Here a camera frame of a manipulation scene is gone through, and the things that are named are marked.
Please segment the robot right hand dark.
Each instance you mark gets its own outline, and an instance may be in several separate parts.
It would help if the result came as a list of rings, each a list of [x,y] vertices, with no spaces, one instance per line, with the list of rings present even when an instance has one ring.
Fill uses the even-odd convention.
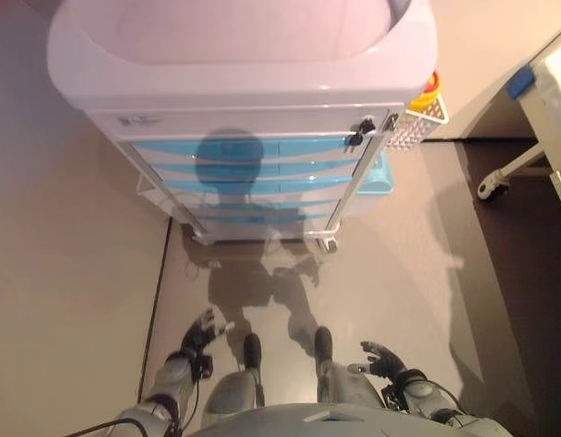
[[[371,374],[395,382],[398,375],[407,371],[403,361],[387,347],[373,341],[362,341],[362,350],[369,353],[367,363],[352,363],[346,369],[354,374]]]

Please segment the robot left hand dark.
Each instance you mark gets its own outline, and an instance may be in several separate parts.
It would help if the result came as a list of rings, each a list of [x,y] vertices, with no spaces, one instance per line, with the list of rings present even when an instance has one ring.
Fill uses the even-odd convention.
[[[228,334],[235,323],[216,321],[214,309],[204,310],[190,325],[181,342],[180,349],[197,359],[218,337]]]

